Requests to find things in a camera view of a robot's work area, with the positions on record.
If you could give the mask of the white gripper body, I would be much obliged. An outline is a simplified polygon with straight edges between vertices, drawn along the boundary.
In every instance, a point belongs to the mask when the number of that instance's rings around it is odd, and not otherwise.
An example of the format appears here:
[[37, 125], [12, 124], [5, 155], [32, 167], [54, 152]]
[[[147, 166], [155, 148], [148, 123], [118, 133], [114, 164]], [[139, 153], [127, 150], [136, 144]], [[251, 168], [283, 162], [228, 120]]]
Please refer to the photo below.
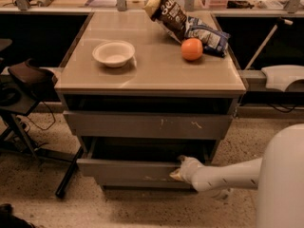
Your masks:
[[193, 157], [185, 157], [180, 164], [180, 177], [183, 181], [194, 184], [197, 183], [198, 172], [203, 167], [203, 164]]

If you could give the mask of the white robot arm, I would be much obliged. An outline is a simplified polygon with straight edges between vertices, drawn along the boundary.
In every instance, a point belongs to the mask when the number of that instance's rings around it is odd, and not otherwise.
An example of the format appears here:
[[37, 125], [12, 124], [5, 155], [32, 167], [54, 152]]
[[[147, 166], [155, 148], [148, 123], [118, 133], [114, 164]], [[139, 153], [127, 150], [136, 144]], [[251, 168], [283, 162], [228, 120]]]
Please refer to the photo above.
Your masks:
[[219, 197], [224, 189], [256, 189], [256, 228], [304, 228], [304, 124], [279, 131], [258, 159], [217, 167], [183, 156], [170, 177]]

